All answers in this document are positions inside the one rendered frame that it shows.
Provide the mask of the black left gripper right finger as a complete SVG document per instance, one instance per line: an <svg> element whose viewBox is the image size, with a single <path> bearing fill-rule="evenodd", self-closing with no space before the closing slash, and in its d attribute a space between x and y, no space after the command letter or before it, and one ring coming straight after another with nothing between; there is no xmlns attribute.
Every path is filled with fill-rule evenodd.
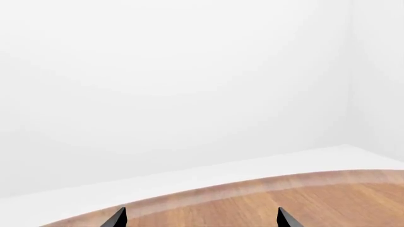
<svg viewBox="0 0 404 227"><path fill-rule="evenodd" d="M278 227L304 227L282 207L278 208L277 225Z"/></svg>

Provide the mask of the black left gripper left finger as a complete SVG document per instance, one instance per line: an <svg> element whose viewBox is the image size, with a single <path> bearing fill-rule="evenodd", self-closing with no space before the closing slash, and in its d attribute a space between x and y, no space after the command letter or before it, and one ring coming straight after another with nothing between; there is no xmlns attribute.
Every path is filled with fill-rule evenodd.
<svg viewBox="0 0 404 227"><path fill-rule="evenodd" d="M126 227L127 222L126 208L122 207L100 227Z"/></svg>

